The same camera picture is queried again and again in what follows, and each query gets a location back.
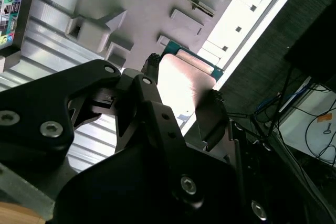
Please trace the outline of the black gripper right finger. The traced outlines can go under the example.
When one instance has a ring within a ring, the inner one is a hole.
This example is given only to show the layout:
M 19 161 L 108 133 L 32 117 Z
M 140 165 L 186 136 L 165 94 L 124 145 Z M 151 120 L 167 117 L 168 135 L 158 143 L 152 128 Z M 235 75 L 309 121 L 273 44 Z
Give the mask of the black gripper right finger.
M 258 148 L 248 141 L 246 130 L 229 118 L 221 93 L 205 92 L 195 112 L 205 151 L 223 159 L 235 171 L 245 219 L 250 223 L 271 223 Z

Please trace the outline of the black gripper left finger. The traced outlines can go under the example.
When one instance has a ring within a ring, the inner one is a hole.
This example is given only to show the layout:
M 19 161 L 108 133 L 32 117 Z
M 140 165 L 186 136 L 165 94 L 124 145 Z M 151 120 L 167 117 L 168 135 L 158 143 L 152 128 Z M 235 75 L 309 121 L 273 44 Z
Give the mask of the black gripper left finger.
M 117 123 L 116 151 L 129 145 L 140 125 L 136 84 L 156 86 L 147 73 L 120 72 L 94 60 L 3 91 L 1 163 L 56 202 L 76 177 L 64 170 L 75 129 L 111 114 Z

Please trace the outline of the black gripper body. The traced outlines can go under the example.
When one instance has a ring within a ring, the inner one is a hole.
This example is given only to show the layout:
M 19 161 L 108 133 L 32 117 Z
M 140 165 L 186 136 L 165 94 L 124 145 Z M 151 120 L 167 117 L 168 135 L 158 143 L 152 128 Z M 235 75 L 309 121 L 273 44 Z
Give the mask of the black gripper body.
M 63 188 L 53 222 L 244 222 L 234 169 L 186 145 L 155 85 L 134 90 L 140 125 L 129 145 Z

